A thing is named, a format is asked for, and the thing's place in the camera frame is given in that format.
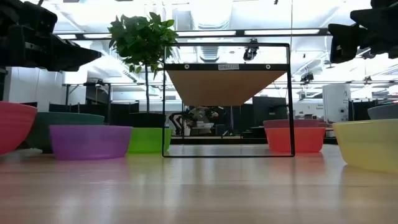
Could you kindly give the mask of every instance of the dark green bowl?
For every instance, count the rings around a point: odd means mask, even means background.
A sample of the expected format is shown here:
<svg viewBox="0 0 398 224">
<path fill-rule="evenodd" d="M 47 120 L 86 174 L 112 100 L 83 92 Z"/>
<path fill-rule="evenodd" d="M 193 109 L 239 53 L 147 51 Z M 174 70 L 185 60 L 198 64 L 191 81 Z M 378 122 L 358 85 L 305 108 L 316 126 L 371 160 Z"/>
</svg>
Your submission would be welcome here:
<svg viewBox="0 0 398 224">
<path fill-rule="evenodd" d="M 43 150 L 43 153 L 52 153 L 50 125 L 102 125 L 104 124 L 104 119 L 104 116 L 92 114 L 39 112 L 36 115 L 26 142 L 30 147 Z"/>
</svg>

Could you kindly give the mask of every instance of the camera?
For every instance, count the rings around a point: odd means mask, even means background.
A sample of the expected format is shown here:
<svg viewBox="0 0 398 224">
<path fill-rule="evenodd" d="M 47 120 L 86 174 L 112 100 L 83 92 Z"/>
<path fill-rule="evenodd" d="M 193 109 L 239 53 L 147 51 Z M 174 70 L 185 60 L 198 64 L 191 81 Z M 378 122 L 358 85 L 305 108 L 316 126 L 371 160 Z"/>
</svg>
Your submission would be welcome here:
<svg viewBox="0 0 398 224">
<path fill-rule="evenodd" d="M 310 83 L 310 81 L 312 81 L 312 80 L 313 80 L 312 72 L 308 72 L 301 76 L 301 82 L 304 82 L 304 85 Z"/>
<path fill-rule="evenodd" d="M 351 12 L 356 22 L 352 26 L 329 24 L 331 63 L 354 59 L 358 49 L 369 49 L 364 58 L 384 53 L 391 59 L 398 57 L 398 0 L 372 0 L 371 5 L 372 9 Z"/>
<path fill-rule="evenodd" d="M 31 2 L 0 1 L 0 66 L 77 72 L 101 57 L 52 34 L 57 20 L 56 14 Z"/>
<path fill-rule="evenodd" d="M 250 44 L 258 44 L 258 41 L 256 38 L 252 38 L 250 40 Z M 246 47 L 245 51 L 244 51 L 244 55 L 243 55 L 243 60 L 245 61 L 250 61 L 253 60 L 256 55 L 257 55 L 257 50 L 259 49 L 259 47 Z"/>
</svg>

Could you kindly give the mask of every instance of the potted plant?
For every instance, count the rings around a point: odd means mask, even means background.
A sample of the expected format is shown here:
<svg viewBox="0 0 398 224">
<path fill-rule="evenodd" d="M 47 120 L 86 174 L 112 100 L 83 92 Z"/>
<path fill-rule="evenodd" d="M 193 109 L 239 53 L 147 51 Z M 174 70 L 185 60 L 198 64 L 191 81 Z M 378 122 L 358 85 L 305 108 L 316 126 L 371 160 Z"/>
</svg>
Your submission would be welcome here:
<svg viewBox="0 0 398 224">
<path fill-rule="evenodd" d="M 143 67 L 145 69 L 147 108 L 146 113 L 131 115 L 132 125 L 135 128 L 142 128 L 134 131 L 135 134 L 142 134 L 146 131 L 150 135 L 158 135 L 162 132 L 165 116 L 149 111 L 148 75 L 150 69 L 156 76 L 157 72 L 162 70 L 164 57 L 169 57 L 172 54 L 172 48 L 167 44 L 176 42 L 178 37 L 177 33 L 171 29 L 173 25 L 174 20 L 162 21 L 159 15 L 150 12 L 150 18 L 122 15 L 119 20 L 116 17 L 116 20 L 111 23 L 111 27 L 108 28 L 112 34 L 109 48 L 116 49 L 123 58 L 123 62 L 129 66 L 130 72 L 140 73 Z M 161 142 L 161 139 L 160 134 L 153 141 L 160 140 Z"/>
</svg>

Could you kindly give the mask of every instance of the red bowl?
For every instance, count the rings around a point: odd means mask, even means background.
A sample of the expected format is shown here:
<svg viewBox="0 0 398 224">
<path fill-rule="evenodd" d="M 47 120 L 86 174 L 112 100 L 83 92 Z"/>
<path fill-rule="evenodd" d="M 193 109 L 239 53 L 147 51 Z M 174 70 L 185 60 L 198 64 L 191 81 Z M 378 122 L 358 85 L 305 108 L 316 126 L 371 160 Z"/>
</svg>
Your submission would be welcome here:
<svg viewBox="0 0 398 224">
<path fill-rule="evenodd" d="M 268 120 L 262 122 L 265 128 L 289 128 L 290 123 L 288 119 Z M 319 120 L 315 119 L 295 119 L 295 128 L 318 127 Z"/>
<path fill-rule="evenodd" d="M 33 125 L 37 108 L 0 101 L 0 154 L 15 150 Z"/>
<path fill-rule="evenodd" d="M 323 146 L 326 128 L 294 128 L 295 152 L 319 152 Z M 271 152 L 290 153 L 290 128 L 266 128 Z"/>
</svg>

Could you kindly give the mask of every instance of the purple bowl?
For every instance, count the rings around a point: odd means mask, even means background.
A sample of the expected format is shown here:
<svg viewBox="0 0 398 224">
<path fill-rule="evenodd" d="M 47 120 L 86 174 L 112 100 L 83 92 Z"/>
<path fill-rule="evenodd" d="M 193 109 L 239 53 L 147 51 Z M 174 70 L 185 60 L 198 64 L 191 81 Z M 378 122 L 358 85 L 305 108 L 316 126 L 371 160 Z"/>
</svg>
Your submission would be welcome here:
<svg viewBox="0 0 398 224">
<path fill-rule="evenodd" d="M 95 160 L 124 157 L 132 127 L 105 125 L 50 125 L 55 157 L 60 160 Z"/>
</svg>

